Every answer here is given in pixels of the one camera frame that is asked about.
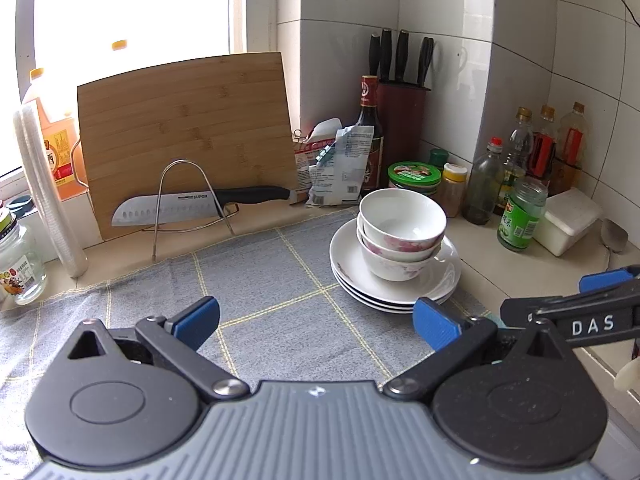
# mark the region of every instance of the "green cap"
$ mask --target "green cap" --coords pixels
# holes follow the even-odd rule
[[[440,182],[440,170],[424,162],[396,162],[387,170],[389,180],[403,186],[429,187]]]
[[[436,168],[444,168],[449,161],[449,152],[442,148],[432,148],[429,152],[429,164]]]
[[[13,221],[14,216],[11,214],[8,207],[0,209],[0,233],[9,227]]]

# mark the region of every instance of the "wooden cutting board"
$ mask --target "wooden cutting board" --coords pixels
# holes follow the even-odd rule
[[[80,139],[104,240],[139,231],[111,227],[128,198],[157,194],[162,170],[186,158],[214,189],[296,187],[287,95],[278,52],[152,66],[78,87]],[[201,191],[197,168],[178,165],[162,192]]]

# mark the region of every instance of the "bowl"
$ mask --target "bowl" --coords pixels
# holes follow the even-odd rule
[[[433,247],[444,233],[447,217],[431,198],[408,189],[387,188],[360,202],[363,234],[377,245],[403,253]]]
[[[357,233],[360,242],[360,251],[367,268],[379,278],[390,282],[407,282],[420,274],[429,264],[431,258],[421,262],[394,262],[387,260],[379,254],[373,253],[362,241],[362,236]]]
[[[358,215],[357,224],[358,233],[362,237],[362,243],[366,245],[367,249],[369,249],[369,251],[374,254],[378,254],[379,256],[382,256],[387,260],[393,260],[394,262],[421,262],[423,260],[426,260],[440,248],[440,242],[444,238],[443,233],[440,235],[439,240],[436,241],[433,247],[430,247],[429,249],[426,249],[424,251],[419,251],[417,253],[403,253],[402,251],[394,251],[392,249],[387,249],[386,247],[379,246],[377,243],[367,237],[367,235],[364,234],[364,229],[362,228],[363,221],[362,215],[360,214]]]

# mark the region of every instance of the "beige tile countertop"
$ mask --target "beige tile countertop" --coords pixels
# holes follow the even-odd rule
[[[305,208],[281,202],[243,205],[230,221],[237,235],[270,229],[336,211]],[[578,281],[585,274],[602,272],[607,250],[600,242],[596,226],[561,258],[556,258],[535,241],[523,253],[513,253],[496,238],[499,218],[485,226],[470,224],[462,217],[451,219],[447,235],[464,263],[460,286],[473,294],[494,314],[499,314],[505,298],[527,296],[567,296],[578,292]],[[158,261],[187,254],[216,243],[230,234],[223,222],[183,234],[164,234],[158,238]],[[59,261],[49,262],[46,297],[74,288],[84,288],[151,265],[153,234],[138,232],[101,243],[86,250],[89,269],[77,280],[69,278]],[[611,267],[640,263],[640,250],[627,244],[622,254],[614,254]],[[10,308],[10,300],[2,310]],[[579,349],[578,357],[607,398],[636,430],[640,430],[640,405],[633,392],[613,389],[613,376],[625,365],[632,341]]]

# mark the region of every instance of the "metal ladle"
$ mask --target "metal ladle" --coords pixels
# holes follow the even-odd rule
[[[608,218],[602,221],[602,227],[600,229],[600,239],[603,245],[609,250],[607,252],[607,268],[609,270],[609,264],[611,262],[611,253],[621,253],[625,250],[626,241],[629,240],[628,233],[615,222],[612,222]]]

